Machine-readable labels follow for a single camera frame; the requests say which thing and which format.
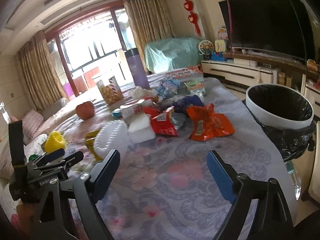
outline barcode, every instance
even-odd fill
[[[167,120],[167,113],[162,113],[162,114],[159,114],[157,116],[157,121],[166,121]]]
[[[203,120],[198,121],[198,129],[195,135],[201,135],[203,132]]]

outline curtain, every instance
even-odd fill
[[[144,46],[151,41],[172,38],[172,28],[161,0],[123,0],[134,42],[146,70]]]
[[[39,31],[18,52],[18,68],[29,102],[43,111],[60,98],[67,98],[55,71],[43,31]]]

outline television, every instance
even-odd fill
[[[300,0],[225,0],[219,5],[231,47],[315,60],[312,26]]]

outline shelf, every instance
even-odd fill
[[[254,60],[265,64],[270,64],[271,66],[279,67],[279,68],[287,68],[290,70],[294,70],[296,72],[305,74],[309,78],[318,78],[319,74],[316,71],[312,71],[307,69],[307,67],[301,63],[292,62],[285,59],[278,59],[278,58],[271,58],[267,56],[260,56],[255,54],[241,54],[241,53],[231,53],[225,52],[223,56],[226,58],[239,58],[239,59],[246,59],[246,60]]]

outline metal screw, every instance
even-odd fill
[[[80,179],[87,179],[87,178],[89,178],[89,176],[90,176],[89,173],[82,173],[82,174],[80,175]]]
[[[50,179],[49,183],[50,183],[50,184],[56,184],[57,181],[58,181],[58,179],[53,178],[53,179]]]
[[[278,181],[277,181],[276,179],[274,179],[274,178],[271,178],[271,179],[270,179],[270,182],[271,182],[272,184],[278,184]]]
[[[240,178],[240,179],[246,179],[248,176],[246,175],[246,174],[244,174],[244,173],[239,173],[238,174],[238,178]]]

